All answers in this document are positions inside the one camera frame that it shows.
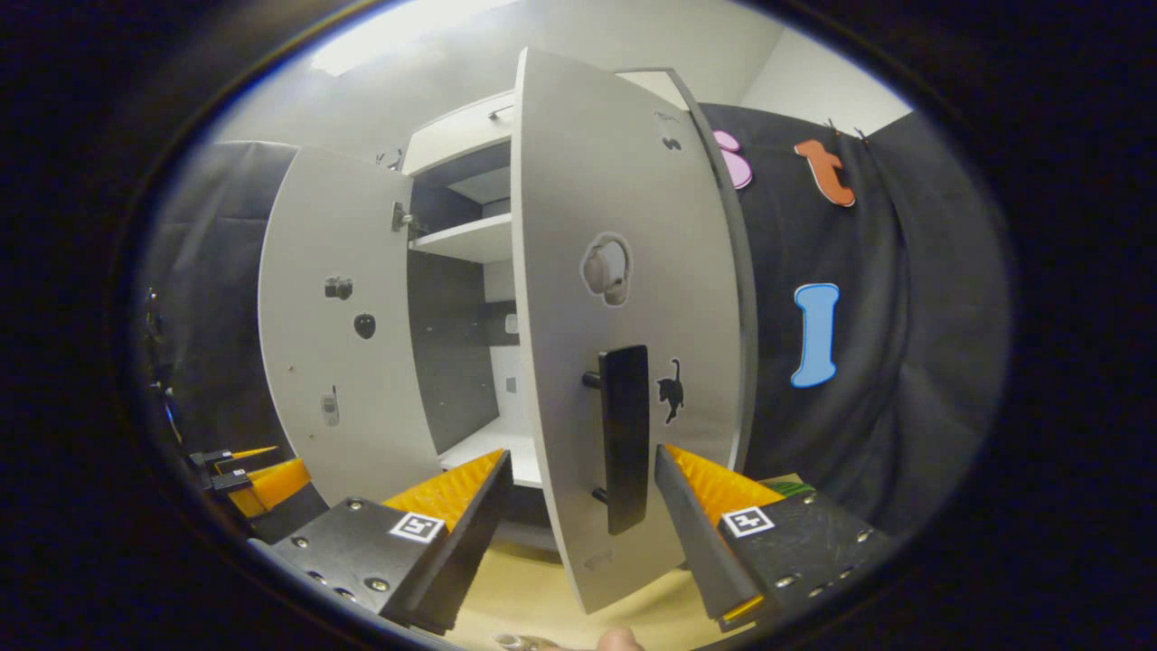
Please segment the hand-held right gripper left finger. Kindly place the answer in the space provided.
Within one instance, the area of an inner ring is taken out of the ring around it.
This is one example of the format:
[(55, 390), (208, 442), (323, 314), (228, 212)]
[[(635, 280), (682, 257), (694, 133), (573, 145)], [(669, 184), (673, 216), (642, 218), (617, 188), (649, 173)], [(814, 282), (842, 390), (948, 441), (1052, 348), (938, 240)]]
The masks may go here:
[(364, 617), (451, 630), (513, 491), (496, 449), (400, 491), (347, 497), (273, 543), (281, 570)]

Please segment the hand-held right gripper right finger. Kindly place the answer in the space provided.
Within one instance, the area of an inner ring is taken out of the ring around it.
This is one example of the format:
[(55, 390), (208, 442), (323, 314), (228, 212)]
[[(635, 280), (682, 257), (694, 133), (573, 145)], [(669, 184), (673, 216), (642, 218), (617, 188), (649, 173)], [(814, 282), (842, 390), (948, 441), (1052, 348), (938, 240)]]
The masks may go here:
[(658, 446), (654, 482), (724, 632), (802, 617), (893, 552), (891, 537), (815, 487), (766, 486), (690, 450)]

